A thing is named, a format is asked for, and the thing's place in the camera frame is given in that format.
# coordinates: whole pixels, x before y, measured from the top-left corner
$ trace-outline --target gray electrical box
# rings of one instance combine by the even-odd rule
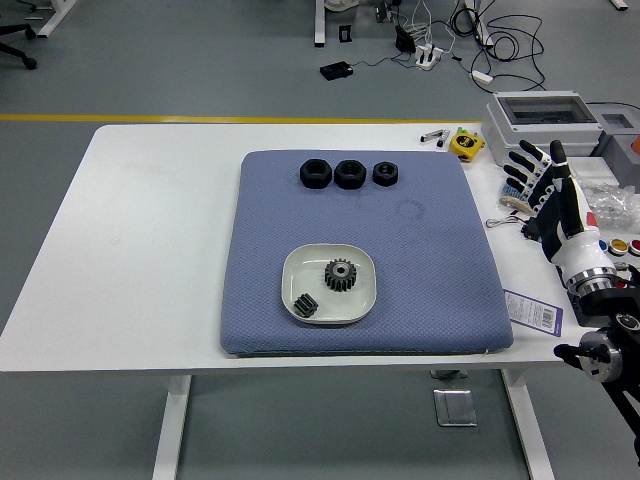
[[[631,148],[640,135],[640,121],[627,107],[594,105],[591,110],[604,129],[594,156],[604,158],[621,188],[640,189],[640,155]]]
[[[482,133],[498,165],[527,140],[549,152],[560,140],[567,156],[589,156],[602,126],[576,92],[498,92],[487,104]]]

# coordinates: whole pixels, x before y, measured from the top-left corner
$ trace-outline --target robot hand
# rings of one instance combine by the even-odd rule
[[[507,184],[520,191],[536,213],[547,260],[560,268],[573,294],[609,288],[616,270],[600,248],[596,218],[571,175],[562,144],[551,142],[551,156],[524,140],[520,147],[533,159],[510,152],[515,165],[504,166]]]

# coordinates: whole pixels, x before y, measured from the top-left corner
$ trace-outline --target tape measure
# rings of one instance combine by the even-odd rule
[[[482,147],[484,147],[484,140],[458,128],[458,132],[449,144],[449,151],[456,154],[463,162],[470,162]]]

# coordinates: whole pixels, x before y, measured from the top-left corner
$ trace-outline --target gray floor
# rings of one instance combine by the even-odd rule
[[[538,65],[547,89],[640,105],[640,2],[627,3],[621,13],[607,0],[498,0],[487,15],[543,18]],[[405,0],[402,12],[410,14],[413,5]],[[429,5],[444,20],[453,2]],[[397,53],[393,27],[376,24],[371,9],[363,1],[328,15],[327,45],[316,49],[311,0],[80,0],[49,39],[5,37],[39,68],[27,71],[0,55],[0,114],[482,117],[489,94],[450,59],[429,73],[388,60],[360,64],[353,77],[325,81],[321,65],[375,63]],[[0,24],[22,23],[26,12],[0,0]],[[353,24],[349,44],[337,39],[344,23]],[[434,36],[448,45],[442,29],[434,28]],[[476,51],[471,39],[456,41],[454,52],[466,67]],[[494,66],[492,73],[500,72],[536,75],[527,61]],[[502,80],[497,89],[523,86]],[[104,123],[0,122],[0,328]],[[472,372],[469,380],[479,392],[481,418],[490,420],[474,433],[445,433],[442,440],[433,435],[434,383],[424,373],[199,377],[180,478],[523,478],[496,372]],[[598,385],[567,367],[534,372],[530,392],[557,479],[638,478],[632,435]],[[142,377],[2,377],[0,478],[148,479],[164,396],[159,381]],[[330,409],[318,397],[352,407]],[[316,402],[328,420],[318,421],[303,400]],[[464,436],[478,436],[477,448]],[[313,450],[302,448],[305,442]],[[495,452],[503,454],[498,463]]]

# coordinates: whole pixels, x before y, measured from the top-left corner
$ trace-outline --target small gear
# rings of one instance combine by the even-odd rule
[[[293,308],[302,318],[309,318],[318,310],[318,302],[308,293],[303,293],[293,303]]]
[[[356,267],[348,260],[338,258],[324,268],[324,282],[335,292],[346,292],[356,283]]]

